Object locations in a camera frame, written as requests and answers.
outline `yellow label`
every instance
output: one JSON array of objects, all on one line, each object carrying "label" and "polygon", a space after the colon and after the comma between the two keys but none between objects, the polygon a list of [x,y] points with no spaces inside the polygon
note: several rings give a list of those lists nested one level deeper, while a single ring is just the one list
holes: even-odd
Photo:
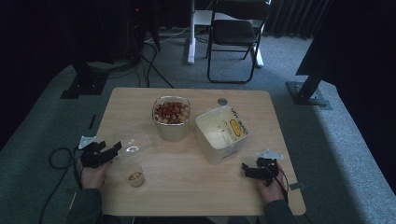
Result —
[{"label": "yellow label", "polygon": [[236,136],[241,136],[241,127],[239,124],[236,122],[236,120],[232,119],[230,120],[231,127],[233,127],[233,132],[235,133]]}]

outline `wooden table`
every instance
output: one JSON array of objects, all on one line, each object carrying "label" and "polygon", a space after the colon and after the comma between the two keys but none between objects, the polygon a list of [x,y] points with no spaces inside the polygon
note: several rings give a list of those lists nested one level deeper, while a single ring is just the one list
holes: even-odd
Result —
[{"label": "wooden table", "polygon": [[[158,97],[164,95],[177,95],[190,100],[189,134],[176,143],[165,142],[154,134],[154,147],[128,159],[143,166],[146,181],[140,188],[132,188],[119,179],[120,161],[115,160],[107,169],[107,180],[102,187],[105,214],[146,217],[261,216],[262,199],[253,179],[244,176],[241,163],[255,166],[256,152],[267,148],[285,156],[279,164],[289,183],[297,182],[270,95],[266,91],[116,88],[100,124],[98,140],[104,140],[109,133],[125,125],[142,120],[151,124],[152,106]],[[219,98],[227,99],[228,105],[244,118],[250,136],[236,157],[220,165],[212,165],[197,145],[195,119],[207,109],[219,106]],[[292,213],[304,214],[305,205],[300,190],[291,190],[289,199]]]}]

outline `person's left hand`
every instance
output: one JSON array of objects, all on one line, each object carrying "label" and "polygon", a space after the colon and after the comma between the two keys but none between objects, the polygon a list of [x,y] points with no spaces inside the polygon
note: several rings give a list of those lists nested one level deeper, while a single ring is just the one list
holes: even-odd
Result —
[{"label": "person's left hand", "polygon": [[106,169],[112,161],[96,169],[85,167],[81,172],[81,185],[83,189],[99,189],[106,179]]}]

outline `small object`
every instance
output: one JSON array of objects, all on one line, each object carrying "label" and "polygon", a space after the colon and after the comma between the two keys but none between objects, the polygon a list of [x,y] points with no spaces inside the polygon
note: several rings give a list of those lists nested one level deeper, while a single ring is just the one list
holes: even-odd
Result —
[{"label": "small object", "polygon": [[218,99],[218,104],[219,104],[219,105],[227,105],[227,104],[228,104],[228,101],[227,101],[227,99],[225,99],[225,98],[219,98],[219,99]]},{"label": "small object", "polygon": [[271,160],[283,160],[285,157],[277,152],[274,152],[271,149],[267,149],[264,152],[258,152],[257,156],[263,159],[271,159]]},{"label": "small object", "polygon": [[121,167],[121,174],[124,180],[128,180],[129,185],[134,188],[138,188],[145,182],[143,176],[143,168],[140,163],[128,163]]},{"label": "small object", "polygon": [[291,190],[295,190],[295,189],[305,189],[306,188],[306,184],[304,182],[297,182],[294,184],[290,184],[289,185]]},{"label": "small object", "polygon": [[85,146],[89,145],[92,142],[96,141],[96,136],[94,137],[85,137],[84,135],[81,136],[79,140],[78,149],[83,149]]}]

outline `black curtain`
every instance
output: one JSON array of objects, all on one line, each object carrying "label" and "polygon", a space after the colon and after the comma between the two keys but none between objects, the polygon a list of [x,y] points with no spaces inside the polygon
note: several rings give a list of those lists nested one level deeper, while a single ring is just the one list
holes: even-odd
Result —
[{"label": "black curtain", "polygon": [[125,53],[125,2],[2,1],[0,149],[67,65],[76,60],[111,63],[112,56]]},{"label": "black curtain", "polygon": [[396,1],[392,0],[335,0],[297,71],[336,86],[393,191],[395,71]]}]

